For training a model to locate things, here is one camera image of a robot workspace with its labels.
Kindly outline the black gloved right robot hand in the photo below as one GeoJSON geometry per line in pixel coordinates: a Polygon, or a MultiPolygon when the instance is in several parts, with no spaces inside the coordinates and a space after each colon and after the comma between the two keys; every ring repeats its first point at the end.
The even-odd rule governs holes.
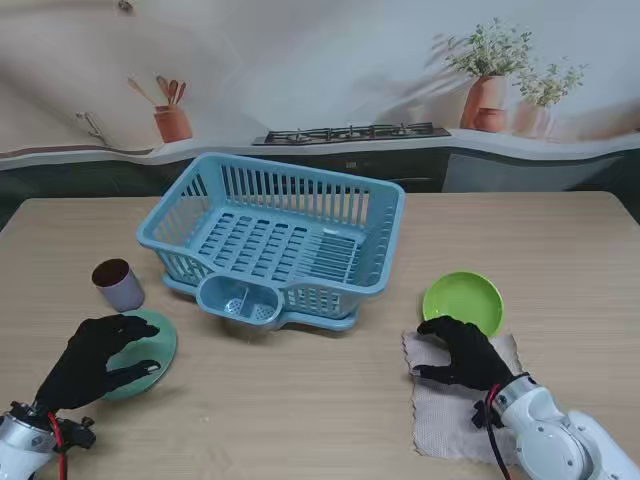
{"type": "Polygon", "coordinates": [[[423,321],[417,332],[435,335],[447,345],[450,354],[450,364],[446,366],[416,365],[412,372],[420,378],[478,391],[505,386],[515,378],[487,336],[472,323],[441,316],[423,321]]]}

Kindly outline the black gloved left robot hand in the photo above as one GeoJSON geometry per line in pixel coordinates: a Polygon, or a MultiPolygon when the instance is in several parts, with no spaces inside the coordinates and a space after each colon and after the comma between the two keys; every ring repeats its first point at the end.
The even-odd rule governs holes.
{"type": "Polygon", "coordinates": [[[42,414],[86,406],[160,368],[151,359],[109,370],[109,359],[127,345],[152,338],[160,329],[138,316],[122,314],[84,320],[39,387],[33,409],[42,414]]]}

